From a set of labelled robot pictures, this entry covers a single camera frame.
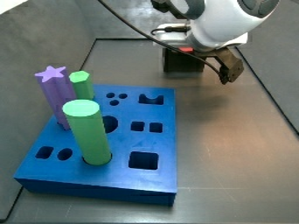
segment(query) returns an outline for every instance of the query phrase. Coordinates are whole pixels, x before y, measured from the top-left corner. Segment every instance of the blue shape sorter board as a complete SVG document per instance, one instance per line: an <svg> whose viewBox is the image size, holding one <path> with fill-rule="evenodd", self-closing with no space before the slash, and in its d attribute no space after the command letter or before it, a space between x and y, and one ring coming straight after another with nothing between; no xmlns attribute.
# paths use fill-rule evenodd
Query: blue shape sorter board
<svg viewBox="0 0 299 224"><path fill-rule="evenodd" d="M171 206L178 190L174 90L110 85L94 89L111 161L87 164L71 130L53 117L14 177L35 193Z"/></svg>

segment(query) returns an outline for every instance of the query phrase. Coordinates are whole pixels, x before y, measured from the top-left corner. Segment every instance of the gray wall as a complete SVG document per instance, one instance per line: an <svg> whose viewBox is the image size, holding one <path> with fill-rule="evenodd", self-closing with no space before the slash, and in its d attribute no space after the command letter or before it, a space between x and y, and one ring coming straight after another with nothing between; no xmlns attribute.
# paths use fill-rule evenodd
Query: gray wall
<svg viewBox="0 0 299 224"><path fill-rule="evenodd" d="M81 1L30 0L0 16L0 220L21 190L15 170L53 114L34 74L49 65L79 70L94 44Z"/></svg>
<svg viewBox="0 0 299 224"><path fill-rule="evenodd" d="M242 46L249 64L299 133L299 1L282 0Z"/></svg>

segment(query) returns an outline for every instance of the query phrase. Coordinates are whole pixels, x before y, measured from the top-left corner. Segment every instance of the oval hole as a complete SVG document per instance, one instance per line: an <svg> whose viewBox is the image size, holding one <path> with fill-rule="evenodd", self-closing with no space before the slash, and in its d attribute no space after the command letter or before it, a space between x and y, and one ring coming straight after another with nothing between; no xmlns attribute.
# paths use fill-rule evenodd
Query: oval hole
<svg viewBox="0 0 299 224"><path fill-rule="evenodd" d="M118 104L119 104L119 101L118 100L114 100L114 101L110 102L110 105L111 106L117 106Z"/></svg>
<svg viewBox="0 0 299 224"><path fill-rule="evenodd" d="M71 156L73 156L73 149L67 148L59 152L58 158L59 160L65 161L65 160L69 160Z"/></svg>
<svg viewBox="0 0 299 224"><path fill-rule="evenodd" d="M118 128L118 119L113 115L103 116L103 123L107 133L111 133Z"/></svg>
<svg viewBox="0 0 299 224"><path fill-rule="evenodd" d="M107 98L114 98L117 95L114 93L107 94Z"/></svg>

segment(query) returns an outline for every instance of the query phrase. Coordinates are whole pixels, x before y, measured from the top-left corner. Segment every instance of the square hole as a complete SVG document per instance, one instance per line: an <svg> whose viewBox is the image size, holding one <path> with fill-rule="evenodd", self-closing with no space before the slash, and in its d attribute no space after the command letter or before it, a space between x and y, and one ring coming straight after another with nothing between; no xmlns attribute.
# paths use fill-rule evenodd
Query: square hole
<svg viewBox="0 0 299 224"><path fill-rule="evenodd" d="M133 122L131 123L131 130L134 131L145 131L146 123L145 122Z"/></svg>
<svg viewBox="0 0 299 224"><path fill-rule="evenodd" d="M134 169L157 170L159 155L153 152L133 151L129 167Z"/></svg>
<svg viewBox="0 0 299 224"><path fill-rule="evenodd" d="M162 123L159 122L150 123L150 132L163 133L163 131L165 131L165 126Z"/></svg>
<svg viewBox="0 0 299 224"><path fill-rule="evenodd" d="M53 147L50 147L50 146L43 146L43 147L39 149L39 151L38 151L35 157L37 157L37 158L42 158L42 159L47 159L47 158L50 158L50 156L51 156L51 154L53 154L53 151L54 151L54 148L53 148Z"/></svg>

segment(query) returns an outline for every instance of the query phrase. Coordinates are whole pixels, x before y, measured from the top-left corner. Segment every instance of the green cylinder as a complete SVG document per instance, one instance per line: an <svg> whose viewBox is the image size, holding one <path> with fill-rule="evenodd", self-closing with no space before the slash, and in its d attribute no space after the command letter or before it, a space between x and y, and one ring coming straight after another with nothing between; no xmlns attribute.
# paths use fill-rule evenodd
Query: green cylinder
<svg viewBox="0 0 299 224"><path fill-rule="evenodd" d="M95 92L94 92L90 74L85 71L73 73L70 75L70 81L74 86L78 99L93 100L95 97Z"/></svg>
<svg viewBox="0 0 299 224"><path fill-rule="evenodd" d="M75 100L67 102L62 110L86 162L91 165L106 164L111 152L99 104L90 100Z"/></svg>

